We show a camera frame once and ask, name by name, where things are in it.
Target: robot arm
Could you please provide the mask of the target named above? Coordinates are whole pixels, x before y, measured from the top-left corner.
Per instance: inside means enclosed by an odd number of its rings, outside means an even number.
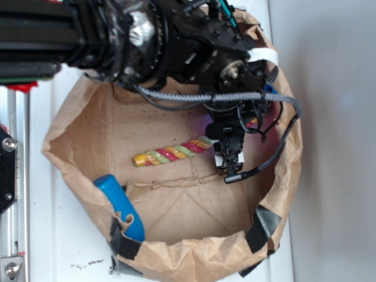
[[[168,76],[200,85],[201,95],[178,101],[210,110],[214,122],[206,131],[219,141],[214,149],[228,183],[250,176],[238,174],[239,158],[245,133],[259,130],[246,124],[261,121],[277,96],[264,94],[265,61],[248,63],[255,47],[225,0],[0,1],[0,84],[51,78],[67,63],[150,102],[164,97],[158,91]],[[152,79],[150,89],[138,86]]]

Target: blue marker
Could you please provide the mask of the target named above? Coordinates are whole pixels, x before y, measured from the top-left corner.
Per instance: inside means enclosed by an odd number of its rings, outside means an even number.
[[[124,190],[114,175],[104,175],[95,180],[94,184],[104,192],[109,201],[112,203],[115,212],[121,212],[121,219],[123,222],[126,222],[126,218],[129,214],[133,216],[133,223],[128,227],[127,231],[125,232],[125,236],[135,241],[144,241],[145,230],[143,228],[140,216],[137,214],[135,208],[128,199],[127,195],[125,195]]]

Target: bolt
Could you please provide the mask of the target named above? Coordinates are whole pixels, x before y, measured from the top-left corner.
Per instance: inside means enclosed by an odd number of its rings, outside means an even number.
[[[229,71],[229,77],[232,79],[237,79],[239,77],[238,69],[230,69]]]
[[[13,138],[5,138],[2,142],[2,148],[6,152],[13,152],[17,148],[17,142]]]
[[[235,35],[234,41],[239,42],[241,40],[241,36],[239,34]]]
[[[5,274],[8,276],[11,280],[15,278],[19,273],[19,266],[15,263],[9,263],[5,267]]]

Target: twisted candy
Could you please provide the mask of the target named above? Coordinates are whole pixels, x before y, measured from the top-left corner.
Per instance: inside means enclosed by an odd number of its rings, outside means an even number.
[[[164,149],[156,149],[148,151],[145,154],[135,156],[133,158],[133,164],[136,167],[140,167],[150,165],[156,166],[161,163],[174,162],[175,160],[193,157],[195,154],[203,152],[212,145],[212,140],[206,136],[200,136],[197,139],[193,139],[190,142],[182,145],[166,147]]]

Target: brown paper bag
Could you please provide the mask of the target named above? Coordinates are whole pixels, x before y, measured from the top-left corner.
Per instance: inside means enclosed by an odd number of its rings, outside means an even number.
[[[272,48],[253,17],[236,12],[236,18],[259,46]],[[274,87],[293,95],[282,72]],[[198,88],[170,79],[163,91],[197,93]],[[278,110],[274,105],[264,123],[270,124]],[[246,136],[244,170],[273,155],[294,114],[292,107],[285,107],[266,143],[259,135]],[[144,277],[202,282],[237,271],[245,276],[250,266],[279,247],[300,174],[300,122],[279,161],[243,182],[224,184],[212,149],[174,163],[134,167],[133,156],[188,142],[203,135],[210,122],[204,107],[165,112],[115,85],[81,78],[52,122],[43,153],[62,172],[118,259]],[[122,235],[129,224],[121,222],[92,183],[108,173],[127,186],[145,226],[145,242]]]

